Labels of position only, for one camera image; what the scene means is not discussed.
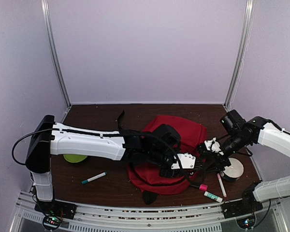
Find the pink white pen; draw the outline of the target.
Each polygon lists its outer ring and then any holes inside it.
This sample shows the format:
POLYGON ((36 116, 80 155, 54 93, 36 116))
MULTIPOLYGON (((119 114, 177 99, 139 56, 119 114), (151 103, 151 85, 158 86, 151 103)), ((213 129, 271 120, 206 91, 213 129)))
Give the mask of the pink white pen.
POLYGON ((227 193, 226 193, 226 190, 225 190, 225 188, 224 188, 224 185, 223 185, 223 182, 222 182, 222 179, 221 179, 220 173, 217 173, 217 178, 218 178, 218 182, 219 182, 219 185, 220 185, 220 188, 221 188, 221 191, 222 191, 223 197, 226 198, 226 197, 227 197, 227 193))

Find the red student backpack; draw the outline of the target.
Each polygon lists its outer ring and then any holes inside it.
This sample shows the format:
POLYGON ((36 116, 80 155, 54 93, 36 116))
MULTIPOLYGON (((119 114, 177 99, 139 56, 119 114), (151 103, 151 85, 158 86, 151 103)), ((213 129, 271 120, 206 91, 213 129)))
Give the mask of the red student backpack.
MULTIPOLYGON (((162 136, 165 125, 169 125, 176 130, 176 135, 180 136, 180 142, 173 145, 174 150, 179 153, 189 153, 200 158, 197 152, 197 146, 207 139, 207 128, 201 124, 177 116, 158 115, 144 129, 144 132, 157 132, 162 136)), ((130 181, 142 191, 142 199, 145 204, 149 205, 156 201, 160 195, 175 195, 185 191, 190 184, 200 185, 194 180, 197 176, 202 176, 205 180, 205 171, 202 166, 200 169, 187 171, 189 180, 184 176, 182 178, 163 178, 159 176, 159 167, 145 162, 140 165, 129 164, 127 166, 130 181)))

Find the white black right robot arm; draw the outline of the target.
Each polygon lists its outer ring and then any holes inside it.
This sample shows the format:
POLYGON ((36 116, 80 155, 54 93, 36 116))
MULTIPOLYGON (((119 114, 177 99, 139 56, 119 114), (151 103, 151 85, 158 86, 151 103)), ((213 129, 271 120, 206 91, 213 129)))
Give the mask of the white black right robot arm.
MULTIPOLYGON (((227 132, 226 140, 214 137, 198 145, 198 152, 212 156, 215 171, 224 171, 231 165, 231 155, 248 145, 260 145, 290 159, 290 132, 271 119, 256 116, 245 120, 236 110, 228 111, 220 122, 227 132)), ((241 213, 249 213, 257 203, 290 197, 290 175, 271 181, 252 184, 238 203, 241 213)))

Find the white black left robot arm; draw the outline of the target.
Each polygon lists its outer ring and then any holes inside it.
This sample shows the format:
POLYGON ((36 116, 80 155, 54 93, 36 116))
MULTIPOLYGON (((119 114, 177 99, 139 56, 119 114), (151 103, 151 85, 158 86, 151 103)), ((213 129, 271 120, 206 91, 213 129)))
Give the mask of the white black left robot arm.
POLYGON ((182 161, 174 149, 179 143, 179 134, 169 125, 162 126, 161 134, 132 130, 92 131, 57 123, 52 115, 46 115, 30 136, 25 166, 32 176, 41 207, 54 215, 60 205, 54 200, 52 155, 75 154, 128 163, 151 162, 166 168, 177 164, 182 171, 182 161))

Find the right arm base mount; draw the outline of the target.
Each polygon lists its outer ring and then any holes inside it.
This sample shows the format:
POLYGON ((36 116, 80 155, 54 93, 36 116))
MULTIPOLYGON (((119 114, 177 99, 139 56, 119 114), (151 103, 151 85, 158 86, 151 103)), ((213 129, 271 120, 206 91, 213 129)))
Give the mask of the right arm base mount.
POLYGON ((225 201, 221 205, 221 210, 224 218, 233 218, 243 215, 253 214, 256 211, 262 210, 263 205, 259 202, 247 203, 244 200, 225 201))

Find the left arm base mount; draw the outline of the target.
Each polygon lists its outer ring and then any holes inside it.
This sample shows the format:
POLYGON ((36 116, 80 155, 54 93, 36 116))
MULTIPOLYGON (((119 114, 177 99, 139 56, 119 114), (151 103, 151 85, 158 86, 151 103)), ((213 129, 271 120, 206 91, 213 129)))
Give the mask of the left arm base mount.
POLYGON ((38 202, 35 204, 34 210, 60 218, 74 219, 76 208, 77 206, 73 203, 53 201, 53 202, 38 202))

